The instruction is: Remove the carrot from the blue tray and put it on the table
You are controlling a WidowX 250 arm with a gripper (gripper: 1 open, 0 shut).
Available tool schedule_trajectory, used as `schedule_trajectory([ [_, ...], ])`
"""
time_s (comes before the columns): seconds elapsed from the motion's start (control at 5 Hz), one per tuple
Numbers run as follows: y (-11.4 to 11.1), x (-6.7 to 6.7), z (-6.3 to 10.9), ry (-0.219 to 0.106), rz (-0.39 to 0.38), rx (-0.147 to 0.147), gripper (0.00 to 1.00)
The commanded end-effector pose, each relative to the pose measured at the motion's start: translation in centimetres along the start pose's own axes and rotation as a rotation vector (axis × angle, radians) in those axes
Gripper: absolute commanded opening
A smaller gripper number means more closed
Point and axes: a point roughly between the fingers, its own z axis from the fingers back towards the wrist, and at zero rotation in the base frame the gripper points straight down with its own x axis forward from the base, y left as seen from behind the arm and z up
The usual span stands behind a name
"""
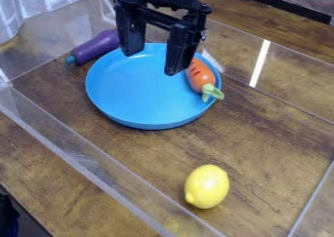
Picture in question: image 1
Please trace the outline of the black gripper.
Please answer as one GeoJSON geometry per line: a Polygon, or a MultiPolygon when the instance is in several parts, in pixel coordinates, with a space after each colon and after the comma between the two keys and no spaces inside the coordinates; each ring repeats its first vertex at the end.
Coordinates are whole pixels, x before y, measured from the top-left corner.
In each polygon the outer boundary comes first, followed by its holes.
{"type": "Polygon", "coordinates": [[[210,6],[200,0],[116,0],[116,13],[125,55],[133,56],[144,50],[146,24],[152,23],[169,31],[165,73],[173,76],[186,70],[205,38],[210,6]],[[188,13],[177,19],[158,12],[160,8],[188,13]]]}

